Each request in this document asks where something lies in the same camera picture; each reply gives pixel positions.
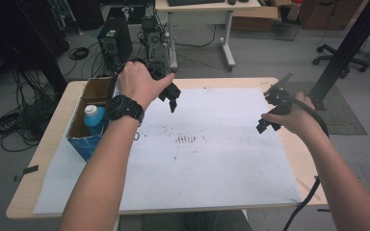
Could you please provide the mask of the white table mat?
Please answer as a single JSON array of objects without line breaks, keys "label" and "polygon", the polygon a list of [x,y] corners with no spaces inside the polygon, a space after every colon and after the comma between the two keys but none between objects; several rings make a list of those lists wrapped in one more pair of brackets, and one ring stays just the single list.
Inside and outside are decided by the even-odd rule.
[{"label": "white table mat", "polygon": [[67,140],[50,163],[35,206],[117,205],[122,214],[295,205],[301,197],[276,132],[255,126],[267,104],[258,88],[184,90],[174,113],[156,100],[131,150],[113,135],[93,176]]}]

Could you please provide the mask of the bottle with red cap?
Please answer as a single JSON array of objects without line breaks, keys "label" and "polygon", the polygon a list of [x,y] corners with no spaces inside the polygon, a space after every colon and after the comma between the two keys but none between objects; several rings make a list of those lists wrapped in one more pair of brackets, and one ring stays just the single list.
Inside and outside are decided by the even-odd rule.
[{"label": "bottle with red cap", "polygon": [[303,0],[294,0],[292,6],[290,8],[290,11],[287,15],[288,20],[295,21],[297,19],[298,15],[299,15],[299,12],[300,12],[302,2],[303,2]]}]

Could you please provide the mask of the blue cardboard box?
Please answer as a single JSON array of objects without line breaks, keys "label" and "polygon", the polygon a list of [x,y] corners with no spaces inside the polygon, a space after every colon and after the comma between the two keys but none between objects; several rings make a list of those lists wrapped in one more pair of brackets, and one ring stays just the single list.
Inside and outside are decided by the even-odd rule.
[{"label": "blue cardboard box", "polygon": [[78,154],[87,162],[93,154],[109,120],[104,115],[104,127],[99,135],[91,136],[88,128],[84,124],[84,110],[88,105],[100,106],[105,109],[106,103],[115,93],[116,78],[97,78],[90,79],[78,100],[71,124],[66,133],[66,139],[75,148]]}]

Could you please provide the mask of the black wrist watch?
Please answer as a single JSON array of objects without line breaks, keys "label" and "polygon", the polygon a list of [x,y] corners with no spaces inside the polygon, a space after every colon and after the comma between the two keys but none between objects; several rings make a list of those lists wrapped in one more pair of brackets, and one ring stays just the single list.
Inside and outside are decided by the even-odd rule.
[{"label": "black wrist watch", "polygon": [[123,116],[130,116],[142,123],[145,111],[137,101],[125,95],[117,95],[106,103],[105,115],[109,120],[119,120]]}]

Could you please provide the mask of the person's right hand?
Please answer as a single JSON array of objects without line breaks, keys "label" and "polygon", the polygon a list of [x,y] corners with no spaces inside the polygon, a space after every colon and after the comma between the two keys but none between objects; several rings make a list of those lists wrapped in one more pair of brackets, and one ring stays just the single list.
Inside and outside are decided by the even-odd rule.
[{"label": "person's right hand", "polygon": [[262,118],[278,123],[300,138],[309,137],[316,132],[323,134],[323,130],[316,119],[302,107],[293,105],[287,115],[262,114]]}]

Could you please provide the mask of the blue bottle with white cap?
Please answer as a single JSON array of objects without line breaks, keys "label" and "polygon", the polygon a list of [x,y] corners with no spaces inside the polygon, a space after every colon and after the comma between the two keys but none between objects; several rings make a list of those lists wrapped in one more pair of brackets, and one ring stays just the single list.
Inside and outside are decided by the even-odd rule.
[{"label": "blue bottle with white cap", "polygon": [[99,135],[104,127],[105,109],[100,106],[88,105],[84,113],[84,124],[88,128],[90,135]]}]

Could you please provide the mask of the black metal stand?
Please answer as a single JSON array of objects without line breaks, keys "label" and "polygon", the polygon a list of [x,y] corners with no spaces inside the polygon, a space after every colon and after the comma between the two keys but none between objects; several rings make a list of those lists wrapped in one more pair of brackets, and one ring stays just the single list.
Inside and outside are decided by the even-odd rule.
[{"label": "black metal stand", "polygon": [[341,58],[340,62],[337,58],[330,60],[313,89],[308,94],[316,110],[325,108],[323,100],[342,74],[344,67],[342,61],[354,57],[358,49],[367,41],[369,36],[370,0],[337,49],[336,55],[343,55],[343,58]]}]

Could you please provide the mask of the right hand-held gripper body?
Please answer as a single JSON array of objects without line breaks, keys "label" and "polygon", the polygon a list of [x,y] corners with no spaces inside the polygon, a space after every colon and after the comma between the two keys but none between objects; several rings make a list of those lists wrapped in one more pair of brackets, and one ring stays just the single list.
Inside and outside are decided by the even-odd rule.
[{"label": "right hand-held gripper body", "polygon": [[275,107],[270,111],[270,114],[285,116],[290,113],[291,101],[290,93],[284,89],[288,80],[293,73],[288,72],[283,78],[271,85],[264,93],[265,99]]}]

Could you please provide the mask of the flat cardboard box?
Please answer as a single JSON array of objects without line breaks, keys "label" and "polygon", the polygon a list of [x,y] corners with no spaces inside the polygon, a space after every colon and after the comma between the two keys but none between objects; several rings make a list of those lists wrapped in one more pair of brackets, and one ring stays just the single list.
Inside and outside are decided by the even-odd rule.
[{"label": "flat cardboard box", "polygon": [[233,13],[231,30],[249,32],[268,32],[278,19],[277,7],[260,7],[238,10]]}]

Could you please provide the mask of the dark cabinet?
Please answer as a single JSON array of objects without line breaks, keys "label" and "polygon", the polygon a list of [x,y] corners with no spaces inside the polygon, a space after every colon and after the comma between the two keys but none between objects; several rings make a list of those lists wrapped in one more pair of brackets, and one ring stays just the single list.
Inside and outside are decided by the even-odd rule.
[{"label": "dark cabinet", "polygon": [[0,0],[0,54],[26,82],[28,72],[38,70],[63,94],[66,79],[57,58],[68,48],[47,0]]}]

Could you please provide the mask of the black computer tower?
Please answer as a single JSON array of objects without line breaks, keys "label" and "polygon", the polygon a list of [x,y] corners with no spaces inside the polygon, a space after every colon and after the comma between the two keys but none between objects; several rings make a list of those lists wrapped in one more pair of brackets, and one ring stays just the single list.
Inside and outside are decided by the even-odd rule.
[{"label": "black computer tower", "polygon": [[109,69],[118,69],[132,54],[131,37],[124,17],[106,20],[97,40]]}]

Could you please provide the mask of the open computer case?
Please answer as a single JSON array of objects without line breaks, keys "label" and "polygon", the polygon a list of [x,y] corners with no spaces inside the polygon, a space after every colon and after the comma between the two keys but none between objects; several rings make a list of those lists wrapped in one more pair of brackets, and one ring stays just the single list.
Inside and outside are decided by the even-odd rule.
[{"label": "open computer case", "polygon": [[159,30],[154,30],[146,34],[146,49],[150,62],[166,62],[166,45],[163,42],[162,34]]}]

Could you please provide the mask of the white desk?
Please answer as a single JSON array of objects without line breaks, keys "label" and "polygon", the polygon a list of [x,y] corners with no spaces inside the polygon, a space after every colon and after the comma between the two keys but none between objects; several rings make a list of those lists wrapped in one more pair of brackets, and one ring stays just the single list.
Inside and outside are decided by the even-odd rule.
[{"label": "white desk", "polygon": [[226,68],[231,71],[236,63],[233,59],[228,41],[232,23],[232,16],[235,11],[258,9],[260,4],[257,0],[248,0],[240,2],[236,0],[234,5],[230,5],[227,0],[221,0],[219,3],[204,3],[187,6],[171,6],[169,0],[155,0],[154,9],[157,13],[165,13],[168,17],[169,36],[169,61],[170,69],[178,70],[175,35],[173,26],[181,24],[224,24],[224,35],[220,38],[223,49]]}]

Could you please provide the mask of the person's left hand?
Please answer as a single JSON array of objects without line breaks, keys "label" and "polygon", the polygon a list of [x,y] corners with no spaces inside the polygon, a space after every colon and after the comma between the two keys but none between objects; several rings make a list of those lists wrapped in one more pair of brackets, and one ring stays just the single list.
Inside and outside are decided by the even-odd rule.
[{"label": "person's left hand", "polygon": [[119,92],[137,103],[144,110],[150,103],[172,83],[175,75],[168,74],[160,80],[154,80],[144,64],[127,62],[119,75]]}]

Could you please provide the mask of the grey floor mat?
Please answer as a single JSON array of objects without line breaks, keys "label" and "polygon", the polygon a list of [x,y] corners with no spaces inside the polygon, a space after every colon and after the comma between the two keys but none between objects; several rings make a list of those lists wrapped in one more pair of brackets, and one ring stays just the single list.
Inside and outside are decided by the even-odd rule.
[{"label": "grey floor mat", "polygon": [[323,104],[325,108],[317,110],[317,114],[325,121],[330,135],[367,134],[336,86],[327,93]]}]

